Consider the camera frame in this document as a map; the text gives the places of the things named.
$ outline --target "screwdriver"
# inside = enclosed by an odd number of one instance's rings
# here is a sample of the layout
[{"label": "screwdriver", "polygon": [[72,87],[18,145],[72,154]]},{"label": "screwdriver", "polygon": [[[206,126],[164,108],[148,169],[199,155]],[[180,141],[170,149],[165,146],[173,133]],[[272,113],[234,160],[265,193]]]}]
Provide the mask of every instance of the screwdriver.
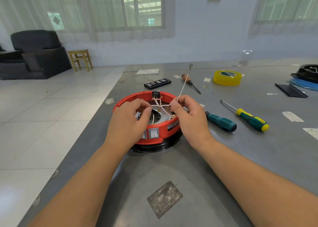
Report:
[{"label": "screwdriver", "polygon": [[245,112],[243,109],[235,109],[233,106],[229,105],[228,103],[221,100],[222,103],[226,104],[227,106],[231,107],[232,109],[236,110],[236,114],[242,117],[248,124],[250,124],[255,130],[265,132],[269,128],[269,124],[262,120],[257,116],[253,116],[250,113]]},{"label": "screwdriver", "polygon": [[[183,75],[182,75],[183,81],[185,81],[186,78],[187,78],[187,75],[186,75],[186,74],[183,74]],[[197,92],[198,92],[199,94],[201,94],[201,92],[193,85],[193,83],[192,83],[192,81],[190,80],[189,76],[188,76],[188,79],[187,79],[187,82],[186,82],[186,83],[189,84],[189,85],[191,85],[191,86],[193,86],[193,87],[197,90]]]},{"label": "screwdriver", "polygon": [[213,115],[209,112],[205,112],[205,115],[206,115],[206,118],[208,118],[210,121],[212,121],[217,126],[219,126],[220,128],[222,128],[228,132],[233,132],[237,128],[237,125],[233,121],[231,121],[227,118],[219,117],[219,116]]}]

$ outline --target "packing tape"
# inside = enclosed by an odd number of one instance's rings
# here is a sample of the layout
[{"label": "packing tape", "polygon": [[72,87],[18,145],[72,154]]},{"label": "packing tape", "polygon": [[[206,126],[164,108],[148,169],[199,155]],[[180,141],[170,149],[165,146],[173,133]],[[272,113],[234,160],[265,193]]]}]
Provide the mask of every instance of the packing tape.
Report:
[{"label": "packing tape", "polygon": [[234,86],[241,83],[242,74],[231,70],[218,70],[214,73],[213,81],[219,85]]}]

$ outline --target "tiled floor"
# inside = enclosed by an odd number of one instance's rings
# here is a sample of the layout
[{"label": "tiled floor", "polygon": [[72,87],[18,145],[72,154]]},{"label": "tiled floor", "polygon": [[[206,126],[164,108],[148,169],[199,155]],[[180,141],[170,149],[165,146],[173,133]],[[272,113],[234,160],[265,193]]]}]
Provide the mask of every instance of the tiled floor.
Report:
[{"label": "tiled floor", "polygon": [[124,69],[0,81],[0,226],[18,225]]}]

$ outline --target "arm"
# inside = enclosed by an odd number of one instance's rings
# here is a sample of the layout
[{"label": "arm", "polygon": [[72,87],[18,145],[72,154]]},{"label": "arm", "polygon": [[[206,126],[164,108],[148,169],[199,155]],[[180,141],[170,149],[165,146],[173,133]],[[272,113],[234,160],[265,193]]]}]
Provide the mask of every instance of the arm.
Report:
[{"label": "arm", "polygon": [[171,109],[179,117],[185,138],[255,226],[317,226],[317,196],[217,142],[203,108],[189,96],[181,96],[179,102],[172,101]]},{"label": "arm", "polygon": [[[136,111],[143,112],[139,121]],[[28,226],[95,226],[112,176],[127,151],[141,138],[150,114],[150,104],[140,99],[117,108],[105,143]]]}]

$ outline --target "hand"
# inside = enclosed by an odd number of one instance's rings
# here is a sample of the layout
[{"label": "hand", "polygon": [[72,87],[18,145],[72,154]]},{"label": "hand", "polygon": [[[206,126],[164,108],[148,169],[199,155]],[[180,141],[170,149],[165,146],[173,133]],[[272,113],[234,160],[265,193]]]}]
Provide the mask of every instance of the hand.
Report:
[{"label": "hand", "polygon": [[[121,153],[126,154],[141,139],[148,125],[151,111],[150,104],[141,99],[125,102],[117,107],[109,122],[104,145],[116,147]],[[137,112],[142,113],[139,120],[135,117]]]},{"label": "hand", "polygon": [[170,103],[171,111],[176,113],[180,120],[180,127],[183,135],[190,145],[197,149],[201,145],[213,140],[209,131],[203,107],[190,96],[180,96],[179,103],[174,99]]}]

